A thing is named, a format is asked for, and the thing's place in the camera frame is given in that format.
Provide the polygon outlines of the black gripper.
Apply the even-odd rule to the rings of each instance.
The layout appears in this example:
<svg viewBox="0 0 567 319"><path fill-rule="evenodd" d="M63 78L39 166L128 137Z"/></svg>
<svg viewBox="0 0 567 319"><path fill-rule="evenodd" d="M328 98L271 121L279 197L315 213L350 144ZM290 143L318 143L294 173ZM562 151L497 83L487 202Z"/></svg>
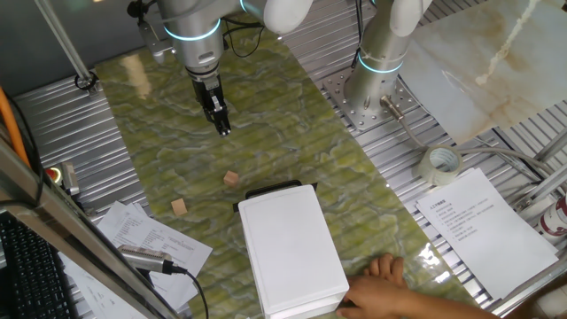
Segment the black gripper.
<svg viewBox="0 0 567 319"><path fill-rule="evenodd" d="M197 100L206 114L207 120L213 123L217 132L227 136L231 132L228 109L223 103L221 78L217 73L190 73Z"/></svg>

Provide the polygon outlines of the person's bare hand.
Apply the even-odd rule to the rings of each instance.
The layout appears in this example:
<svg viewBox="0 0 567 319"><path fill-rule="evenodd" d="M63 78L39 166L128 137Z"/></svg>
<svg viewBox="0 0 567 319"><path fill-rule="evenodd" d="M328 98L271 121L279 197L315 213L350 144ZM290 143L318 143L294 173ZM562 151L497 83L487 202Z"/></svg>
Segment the person's bare hand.
<svg viewBox="0 0 567 319"><path fill-rule="evenodd" d="M410 317L411 291L403 278L403 269L403 258L386 253L374 259L363 275L349 276L349 289L343 299L345 305L337 309L337 316L349 319Z"/></svg>

